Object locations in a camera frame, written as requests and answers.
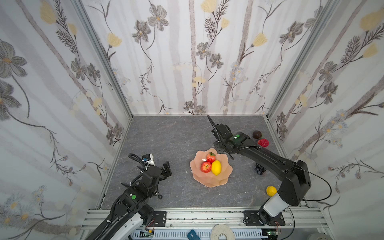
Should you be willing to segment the red yellow fake peach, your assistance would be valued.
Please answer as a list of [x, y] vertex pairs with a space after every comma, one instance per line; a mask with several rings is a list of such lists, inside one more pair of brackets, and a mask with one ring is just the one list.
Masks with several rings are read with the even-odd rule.
[[209, 162], [203, 162], [201, 164], [201, 168], [200, 168], [201, 172], [203, 173], [209, 173], [212, 171], [212, 164], [209, 163]]

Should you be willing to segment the pink scalloped fruit bowl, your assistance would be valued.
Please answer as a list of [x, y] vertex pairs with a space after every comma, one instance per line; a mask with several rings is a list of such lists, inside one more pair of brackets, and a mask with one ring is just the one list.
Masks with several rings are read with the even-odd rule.
[[[207, 155], [209, 153], [216, 155], [216, 160], [221, 163], [221, 172], [218, 175], [215, 175], [212, 173], [212, 171], [209, 173], [204, 173], [201, 170], [201, 166], [206, 162]], [[232, 166], [229, 164], [227, 155], [218, 154], [218, 152], [213, 148], [207, 151], [197, 151], [195, 158], [190, 161], [190, 167], [192, 170], [193, 178], [208, 188], [225, 185], [233, 171]]]

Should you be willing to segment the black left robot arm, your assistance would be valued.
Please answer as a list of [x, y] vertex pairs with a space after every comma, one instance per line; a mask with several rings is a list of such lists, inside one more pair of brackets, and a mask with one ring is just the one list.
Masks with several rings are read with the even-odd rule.
[[148, 202], [152, 197], [163, 198], [159, 192], [159, 182], [171, 175], [168, 161], [162, 167], [148, 165], [138, 180], [114, 201], [108, 216], [87, 239], [125, 240], [139, 227], [153, 223], [154, 209]]

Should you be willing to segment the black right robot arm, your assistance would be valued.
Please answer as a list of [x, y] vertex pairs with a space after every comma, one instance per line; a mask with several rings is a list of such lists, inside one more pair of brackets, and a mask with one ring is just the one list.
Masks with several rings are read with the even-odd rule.
[[257, 216], [262, 225], [269, 225], [276, 216], [288, 207], [297, 207], [312, 186], [308, 166], [303, 161], [293, 162], [270, 150], [257, 145], [248, 135], [237, 132], [224, 124], [215, 124], [210, 116], [209, 122], [216, 138], [215, 149], [230, 157], [239, 154], [247, 157], [271, 172], [281, 185], [277, 193], [269, 198], [259, 209]]

